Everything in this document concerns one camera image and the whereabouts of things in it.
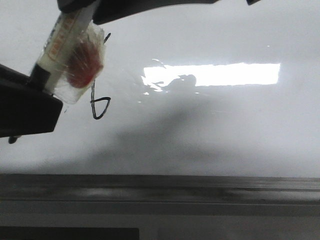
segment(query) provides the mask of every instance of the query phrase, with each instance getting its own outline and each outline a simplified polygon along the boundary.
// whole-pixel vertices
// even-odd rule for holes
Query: white surface
[[[29,74],[56,2],[0,9],[0,62]],[[112,36],[96,97],[112,98],[106,116],[92,118],[87,92],[64,106],[55,132],[1,138],[0,171],[320,177],[319,12],[319,0],[220,0],[104,24]],[[205,84],[178,79],[177,66]],[[160,89],[144,85],[158,80],[144,75],[155,67]]]

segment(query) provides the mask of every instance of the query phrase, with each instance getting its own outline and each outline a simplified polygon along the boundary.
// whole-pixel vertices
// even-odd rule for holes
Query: clear plastic bag
[[[63,73],[51,91],[59,99],[75,104],[91,87],[104,67],[104,36],[103,29],[91,22],[75,39],[70,57],[60,62]]]

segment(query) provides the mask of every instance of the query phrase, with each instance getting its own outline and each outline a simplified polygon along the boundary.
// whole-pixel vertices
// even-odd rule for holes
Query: red fluid in bag
[[[81,41],[67,62],[67,81],[74,88],[89,85],[103,69],[100,52],[90,41]]]

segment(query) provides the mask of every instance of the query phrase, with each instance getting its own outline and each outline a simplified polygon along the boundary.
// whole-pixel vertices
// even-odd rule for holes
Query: red liquid
[[[74,48],[67,65],[67,81],[78,89],[90,84],[103,68],[97,47],[89,41]]]

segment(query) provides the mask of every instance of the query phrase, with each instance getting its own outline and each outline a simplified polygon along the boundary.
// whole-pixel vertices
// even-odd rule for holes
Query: white wall
[[[106,116],[92,118],[88,91],[64,105],[55,132],[1,138],[0,172],[320,177],[319,11],[318,0],[220,0],[102,25],[112,32],[96,81],[96,96],[112,98]],[[0,12],[0,62],[30,74],[56,2],[0,0]],[[197,84],[144,85],[157,80],[144,68],[163,65],[167,83],[174,66],[197,66],[182,70]],[[256,84],[219,86],[247,79]]]

